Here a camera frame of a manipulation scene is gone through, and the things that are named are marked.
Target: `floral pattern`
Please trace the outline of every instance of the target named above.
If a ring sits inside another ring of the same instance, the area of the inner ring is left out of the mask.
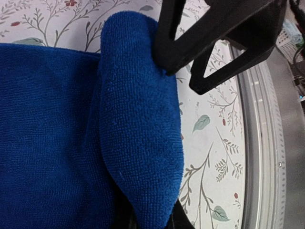
[[[158,19],[162,0],[4,0],[0,42],[100,52],[105,20],[122,10]],[[188,0],[176,37],[210,7]],[[213,49],[205,77],[231,61],[226,41]],[[188,87],[191,64],[176,76],[185,170],[179,200],[197,229],[239,229],[242,223],[245,146],[235,78],[199,96]]]

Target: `white floral surface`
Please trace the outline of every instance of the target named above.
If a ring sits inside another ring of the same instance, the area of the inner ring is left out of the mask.
[[[110,15],[133,10],[157,20],[161,3],[161,0],[2,0],[0,42],[99,52],[100,33]],[[188,1],[177,37],[208,9],[203,0]],[[228,47],[218,42],[206,75],[229,61]],[[197,229],[239,229],[245,146],[236,80],[233,78],[199,96],[188,87],[189,79],[190,65],[177,74],[185,151],[179,199]]]

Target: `red flower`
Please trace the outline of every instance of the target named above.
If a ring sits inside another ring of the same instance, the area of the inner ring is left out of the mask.
[[[11,24],[11,26],[17,26],[17,25],[19,25],[20,24],[20,21],[15,21],[15,22],[13,22],[12,24]]]
[[[66,6],[74,6],[77,2],[75,0],[68,0],[65,1]]]

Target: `terry cloth fabric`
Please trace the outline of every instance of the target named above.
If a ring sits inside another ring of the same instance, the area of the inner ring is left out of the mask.
[[[119,187],[141,229],[166,226],[183,174],[176,79],[157,23],[111,16],[101,54],[0,44],[0,228],[109,229]]]

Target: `blue cloth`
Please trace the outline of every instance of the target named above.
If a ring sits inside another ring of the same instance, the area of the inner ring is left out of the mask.
[[[118,186],[142,229],[166,226],[183,174],[176,79],[157,23],[111,16],[101,55],[0,44],[0,228],[109,229]]]

